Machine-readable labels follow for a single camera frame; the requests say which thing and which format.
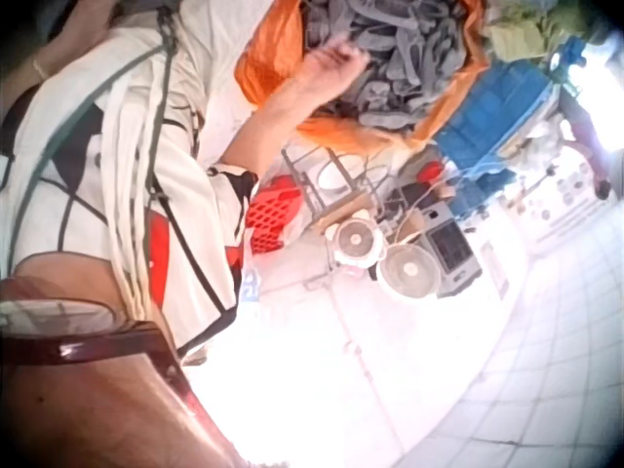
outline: pile of clothes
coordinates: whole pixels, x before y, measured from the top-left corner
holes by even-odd
[[[368,51],[368,69],[319,112],[411,132],[466,60],[460,0],[305,0],[306,50],[350,32]]]

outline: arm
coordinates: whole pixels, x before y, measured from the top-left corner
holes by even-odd
[[[25,91],[59,73],[104,38],[115,3],[116,0],[80,0],[62,33],[9,73],[0,86],[0,126]],[[34,61],[43,74],[35,68]]]
[[[350,44],[346,35],[308,54],[295,75],[245,123],[221,162],[262,178],[296,126],[317,107],[344,93],[368,61],[368,55]]]

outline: fan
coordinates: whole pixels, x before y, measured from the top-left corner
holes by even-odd
[[[377,263],[377,281],[396,299],[418,302],[440,288],[440,266],[432,255],[413,244],[397,244]]]
[[[379,227],[370,219],[350,217],[334,230],[326,231],[336,261],[343,265],[369,268],[385,252],[385,240]]]

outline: wall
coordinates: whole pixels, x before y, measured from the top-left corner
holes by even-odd
[[[532,265],[487,364],[396,468],[602,466],[622,438],[624,213]]]

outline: orange fabric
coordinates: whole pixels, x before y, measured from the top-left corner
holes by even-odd
[[[461,0],[468,18],[464,24],[464,40],[468,59],[453,77],[445,93],[438,99],[429,116],[421,121],[408,137],[362,127],[358,122],[331,117],[311,117],[298,127],[309,139],[337,151],[372,154],[392,145],[420,150],[447,122],[464,100],[477,75],[489,63],[479,46],[484,7],[481,0]],[[303,25],[299,12],[300,0],[275,0],[246,53],[236,68],[236,80],[249,102],[263,104],[293,74],[303,57]]]

